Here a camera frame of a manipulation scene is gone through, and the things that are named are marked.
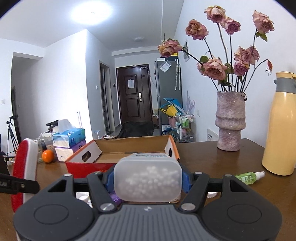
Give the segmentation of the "red white lint brush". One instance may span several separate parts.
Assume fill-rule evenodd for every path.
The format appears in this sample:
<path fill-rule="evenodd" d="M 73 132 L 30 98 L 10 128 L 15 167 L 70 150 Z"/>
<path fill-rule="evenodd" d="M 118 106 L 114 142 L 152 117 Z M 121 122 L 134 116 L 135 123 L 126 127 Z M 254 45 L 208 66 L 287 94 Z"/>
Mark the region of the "red white lint brush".
<path fill-rule="evenodd" d="M 16 178 L 36 180 L 38 162 L 38 144 L 26 138 L 21 141 L 16 152 L 13 176 Z M 18 193 L 11 195 L 11 206 L 15 212 L 23 203 L 32 198 L 34 194 Z"/>

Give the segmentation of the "clear jar white pellets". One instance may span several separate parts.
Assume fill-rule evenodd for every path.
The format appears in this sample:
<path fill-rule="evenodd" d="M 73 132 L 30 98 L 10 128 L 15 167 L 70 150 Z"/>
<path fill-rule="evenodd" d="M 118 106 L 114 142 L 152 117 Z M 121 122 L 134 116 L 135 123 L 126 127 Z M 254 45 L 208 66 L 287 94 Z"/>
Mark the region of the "clear jar white pellets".
<path fill-rule="evenodd" d="M 114 191 L 128 202 L 176 202 L 182 175 L 178 161 L 167 154 L 133 153 L 114 166 Z"/>

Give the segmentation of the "green spray bottle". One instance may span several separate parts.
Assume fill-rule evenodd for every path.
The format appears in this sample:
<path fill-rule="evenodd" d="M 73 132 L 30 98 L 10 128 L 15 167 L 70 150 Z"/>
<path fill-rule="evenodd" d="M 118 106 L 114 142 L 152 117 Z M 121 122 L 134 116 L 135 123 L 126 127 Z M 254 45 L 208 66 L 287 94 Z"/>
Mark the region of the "green spray bottle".
<path fill-rule="evenodd" d="M 265 177 L 265 172 L 247 172 L 239 175 L 235 175 L 237 179 L 239 179 L 241 182 L 243 182 L 246 185 L 251 185 L 255 183 L 256 181 L 262 179 Z"/>

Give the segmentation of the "white bottle cap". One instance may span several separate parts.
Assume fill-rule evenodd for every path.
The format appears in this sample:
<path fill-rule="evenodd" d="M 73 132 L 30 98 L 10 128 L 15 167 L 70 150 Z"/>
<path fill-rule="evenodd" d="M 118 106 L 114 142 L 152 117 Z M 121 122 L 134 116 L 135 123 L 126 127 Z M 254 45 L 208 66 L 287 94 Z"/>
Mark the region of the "white bottle cap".
<path fill-rule="evenodd" d="M 207 198 L 214 198 L 216 197 L 218 194 L 218 192 L 208 192 L 207 193 Z"/>
<path fill-rule="evenodd" d="M 87 203 L 89 201 L 89 193 L 88 192 L 76 192 L 76 198 Z"/>

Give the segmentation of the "purple jar lid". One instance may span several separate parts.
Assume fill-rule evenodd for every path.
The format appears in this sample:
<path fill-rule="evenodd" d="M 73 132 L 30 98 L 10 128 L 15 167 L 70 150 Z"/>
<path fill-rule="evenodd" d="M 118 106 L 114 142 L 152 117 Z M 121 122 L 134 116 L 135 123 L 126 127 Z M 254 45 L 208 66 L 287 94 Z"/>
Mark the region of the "purple jar lid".
<path fill-rule="evenodd" d="M 115 192 L 112 192 L 109 194 L 109 196 L 111 197 L 112 201 L 119 206 L 120 204 L 122 204 L 123 200 L 120 199 Z"/>

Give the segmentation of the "red cardboard box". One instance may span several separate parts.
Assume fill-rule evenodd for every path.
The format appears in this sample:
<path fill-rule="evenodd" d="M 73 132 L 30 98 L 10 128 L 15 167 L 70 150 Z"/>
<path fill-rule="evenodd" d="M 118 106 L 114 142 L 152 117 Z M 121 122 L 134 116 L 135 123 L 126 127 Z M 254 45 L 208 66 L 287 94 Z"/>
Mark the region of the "red cardboard box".
<path fill-rule="evenodd" d="M 180 161 L 173 137 L 166 135 L 92 140 L 70 156 L 65 164 L 74 178 L 85 178 L 95 171 L 106 172 L 132 153 L 165 153 Z"/>

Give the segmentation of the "orange fruit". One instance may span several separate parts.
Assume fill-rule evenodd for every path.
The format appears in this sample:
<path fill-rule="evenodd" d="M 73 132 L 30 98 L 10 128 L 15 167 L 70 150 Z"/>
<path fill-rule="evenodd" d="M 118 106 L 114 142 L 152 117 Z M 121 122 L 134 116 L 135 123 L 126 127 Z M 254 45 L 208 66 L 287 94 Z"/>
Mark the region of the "orange fruit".
<path fill-rule="evenodd" d="M 55 159 L 54 152 L 52 150 L 45 150 L 42 153 L 42 161 L 44 163 L 51 163 Z"/>

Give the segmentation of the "clear food container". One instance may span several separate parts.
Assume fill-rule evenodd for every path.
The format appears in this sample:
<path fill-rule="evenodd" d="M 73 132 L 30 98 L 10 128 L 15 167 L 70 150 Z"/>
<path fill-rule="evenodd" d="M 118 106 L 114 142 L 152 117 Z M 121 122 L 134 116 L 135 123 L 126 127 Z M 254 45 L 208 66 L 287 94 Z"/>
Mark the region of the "clear food container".
<path fill-rule="evenodd" d="M 38 137 L 38 144 L 42 151 L 51 150 L 55 152 L 53 145 L 53 134 L 51 132 L 41 133 Z"/>

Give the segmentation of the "blue tissue pack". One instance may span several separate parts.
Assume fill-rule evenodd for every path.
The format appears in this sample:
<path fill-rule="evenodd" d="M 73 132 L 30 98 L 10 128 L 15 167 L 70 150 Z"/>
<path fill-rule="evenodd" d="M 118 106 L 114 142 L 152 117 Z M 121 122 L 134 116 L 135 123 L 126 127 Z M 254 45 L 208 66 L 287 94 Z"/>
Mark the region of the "blue tissue pack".
<path fill-rule="evenodd" d="M 54 147 L 71 148 L 85 140 L 85 129 L 72 128 L 62 133 L 55 133 L 52 139 Z"/>

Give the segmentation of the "black bag on floor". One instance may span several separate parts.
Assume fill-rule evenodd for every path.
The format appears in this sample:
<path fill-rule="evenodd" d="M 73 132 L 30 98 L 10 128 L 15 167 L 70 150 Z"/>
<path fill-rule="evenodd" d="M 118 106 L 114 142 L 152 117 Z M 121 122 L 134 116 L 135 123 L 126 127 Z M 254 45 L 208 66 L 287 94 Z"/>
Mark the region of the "black bag on floor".
<path fill-rule="evenodd" d="M 152 136 L 154 133 L 154 124 L 151 121 L 127 121 L 121 126 L 117 138 L 145 137 Z"/>

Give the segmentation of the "pink textured vase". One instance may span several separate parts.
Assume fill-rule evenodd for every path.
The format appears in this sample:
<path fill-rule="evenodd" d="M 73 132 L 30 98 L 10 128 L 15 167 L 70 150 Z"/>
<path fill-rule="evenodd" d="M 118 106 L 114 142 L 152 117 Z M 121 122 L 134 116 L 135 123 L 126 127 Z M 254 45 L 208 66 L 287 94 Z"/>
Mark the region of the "pink textured vase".
<path fill-rule="evenodd" d="M 217 92 L 215 125 L 219 128 L 217 148 L 223 151 L 240 150 L 241 131 L 245 129 L 245 94 Z"/>

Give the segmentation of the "yellow thermos jug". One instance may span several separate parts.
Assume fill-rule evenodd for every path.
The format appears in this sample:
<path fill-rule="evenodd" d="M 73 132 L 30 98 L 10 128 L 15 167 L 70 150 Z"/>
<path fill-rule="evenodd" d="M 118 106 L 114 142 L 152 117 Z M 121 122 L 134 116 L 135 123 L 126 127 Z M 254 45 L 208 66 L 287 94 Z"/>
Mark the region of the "yellow thermos jug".
<path fill-rule="evenodd" d="M 289 176 L 295 170 L 295 74 L 278 72 L 274 83 L 262 165 L 271 173 Z"/>

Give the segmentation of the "dark brown door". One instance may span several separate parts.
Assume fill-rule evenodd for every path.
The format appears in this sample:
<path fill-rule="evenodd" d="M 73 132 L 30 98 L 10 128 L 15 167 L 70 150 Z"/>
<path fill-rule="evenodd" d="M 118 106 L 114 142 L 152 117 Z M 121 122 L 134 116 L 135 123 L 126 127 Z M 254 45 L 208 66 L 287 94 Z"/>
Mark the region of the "dark brown door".
<path fill-rule="evenodd" d="M 116 76 L 121 122 L 152 121 L 149 65 L 119 67 Z"/>

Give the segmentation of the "grey refrigerator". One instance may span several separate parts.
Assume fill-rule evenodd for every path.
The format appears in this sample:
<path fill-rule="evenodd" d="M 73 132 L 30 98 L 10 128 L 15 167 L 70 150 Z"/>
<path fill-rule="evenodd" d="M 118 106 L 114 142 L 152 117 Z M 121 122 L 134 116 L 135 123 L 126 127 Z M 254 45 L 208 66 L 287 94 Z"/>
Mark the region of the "grey refrigerator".
<path fill-rule="evenodd" d="M 165 98 L 176 99 L 183 106 L 182 81 L 178 76 L 178 64 L 179 58 L 177 56 L 157 58 L 154 62 L 160 135 L 169 125 L 167 115 L 160 110 L 163 105 L 166 108 L 167 104 L 169 104 Z"/>

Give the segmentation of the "dried pink roses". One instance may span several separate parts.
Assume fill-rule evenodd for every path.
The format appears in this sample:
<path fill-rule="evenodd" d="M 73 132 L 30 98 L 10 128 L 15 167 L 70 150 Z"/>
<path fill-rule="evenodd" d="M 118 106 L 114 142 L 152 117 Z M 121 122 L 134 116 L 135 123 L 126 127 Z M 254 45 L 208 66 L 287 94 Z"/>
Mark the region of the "dried pink roses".
<path fill-rule="evenodd" d="M 218 92 L 245 93 L 260 65 L 272 73 L 273 65 L 260 57 L 256 40 L 267 42 L 273 31 L 271 18 L 257 10 L 230 14 L 214 1 L 184 1 L 173 37 L 163 35 L 158 51 L 163 58 L 189 56 Z"/>

